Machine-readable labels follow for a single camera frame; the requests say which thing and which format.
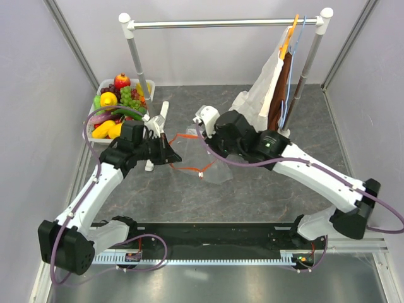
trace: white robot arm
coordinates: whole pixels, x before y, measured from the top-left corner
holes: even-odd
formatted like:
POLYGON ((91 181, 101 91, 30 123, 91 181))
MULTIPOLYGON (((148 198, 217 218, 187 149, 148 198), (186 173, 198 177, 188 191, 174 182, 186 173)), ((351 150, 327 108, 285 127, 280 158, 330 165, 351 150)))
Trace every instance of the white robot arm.
POLYGON ((341 174, 327 165, 310 157, 288 138, 274 131, 255 132, 246 118, 232 110, 222 115, 211 106, 202 106, 196 113, 194 122, 205 125, 205 142, 221 157, 233 153, 242 156, 250 163, 262 162, 274 158, 300 158, 309 164, 282 161, 265 165, 268 170, 287 175, 311 188, 328 199, 333 206, 313 215, 301 215, 295 221, 292 237, 296 244, 313 241, 319 236, 335 230, 352 238, 362 239, 367 220, 374 202, 344 186, 340 181, 322 170, 315 168, 316 163, 327 171, 336 174, 361 189, 377 196, 380 183, 373 179, 363 182, 341 174))

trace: yellow bell pepper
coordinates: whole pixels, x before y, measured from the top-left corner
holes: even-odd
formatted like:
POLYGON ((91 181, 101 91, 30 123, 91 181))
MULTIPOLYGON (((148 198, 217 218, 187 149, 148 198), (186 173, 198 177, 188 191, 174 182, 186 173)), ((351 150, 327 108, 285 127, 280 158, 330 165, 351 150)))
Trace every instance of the yellow bell pepper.
MULTIPOLYGON (((152 92, 152 88, 149 83, 147 83, 147 89, 149 89, 149 93, 152 92)), ((136 84, 136 91, 138 92, 139 95, 144 96, 145 94, 143 93, 143 90, 141 89, 140 83, 136 84)))
POLYGON ((115 139, 121 135, 122 123, 118 123, 115 126, 112 126, 108 131, 108 136, 111 139, 115 139))
POLYGON ((97 138, 97 139, 105 138, 108 135, 109 129, 113 128, 115 125, 116 124, 113 120, 106 120, 99 127, 94 129, 93 138, 97 138))

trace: black cable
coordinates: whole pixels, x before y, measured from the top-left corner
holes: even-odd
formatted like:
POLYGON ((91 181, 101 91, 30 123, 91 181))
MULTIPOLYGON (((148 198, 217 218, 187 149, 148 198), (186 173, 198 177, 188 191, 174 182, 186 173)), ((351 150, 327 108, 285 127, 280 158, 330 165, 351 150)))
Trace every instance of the black cable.
POLYGON ((238 147, 239 151, 240 151, 244 156, 249 157, 249 155, 248 155, 248 154, 244 151, 244 149, 241 147, 241 138, 238 138, 238 139, 236 140, 236 142, 237 142, 237 147, 238 147))
POLYGON ((147 126, 145 126, 145 129, 146 129, 146 140, 148 141, 150 139, 150 137, 149 137, 150 130, 147 126))

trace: white cloth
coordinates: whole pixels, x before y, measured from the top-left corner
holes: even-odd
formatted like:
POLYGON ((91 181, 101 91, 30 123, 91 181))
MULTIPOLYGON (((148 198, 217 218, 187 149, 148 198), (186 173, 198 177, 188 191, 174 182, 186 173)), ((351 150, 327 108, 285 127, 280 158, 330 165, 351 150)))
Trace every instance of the white cloth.
POLYGON ((291 27, 287 27, 283 32, 275 51, 265 63, 257 81, 248 92, 240 92, 229 109, 243 114, 256 131, 268 129, 268 113, 273 92, 283 67, 283 60, 280 59, 280 47, 285 43, 289 28, 291 27))

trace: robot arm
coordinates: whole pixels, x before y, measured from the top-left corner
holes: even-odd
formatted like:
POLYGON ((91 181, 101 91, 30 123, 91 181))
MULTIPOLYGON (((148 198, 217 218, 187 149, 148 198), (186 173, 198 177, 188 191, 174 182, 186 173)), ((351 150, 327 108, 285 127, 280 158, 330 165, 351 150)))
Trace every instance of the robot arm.
MULTIPOLYGON (((301 158, 319 164, 344 178, 356 188, 377 196, 380 183, 366 182, 343 175, 310 157, 296 144, 274 131, 255 132, 246 118, 232 110, 222 115, 214 107, 203 106, 196 113, 195 122, 205 125, 205 142, 222 157, 242 156, 249 163, 273 158, 301 158)), ((337 231, 352 239, 362 239, 374 202, 344 186, 329 174, 299 162, 277 162, 264 166, 268 170, 287 175, 328 199, 333 206, 313 215, 301 215, 291 230, 292 240, 299 245, 337 231)))
POLYGON ((162 127, 158 127, 160 120, 161 117, 156 116, 146 124, 154 130, 153 138, 149 138, 148 134, 146 138, 143 137, 145 126, 142 122, 126 121, 122 125, 120 137, 101 153, 101 174, 95 180, 97 183, 91 191, 87 193, 96 178, 98 168, 95 168, 79 195, 53 222, 44 220, 40 224, 38 235, 43 261, 50 263, 56 236, 67 217, 70 221, 57 247, 56 266, 69 272, 83 274, 91 265, 94 256, 126 240, 130 227, 136 224, 130 218, 113 218, 96 230, 90 230, 90 226, 109 194, 136 166, 137 161, 150 160, 154 165, 181 161, 181 157, 171 149, 162 127), (85 199, 73 213, 83 196, 85 199))

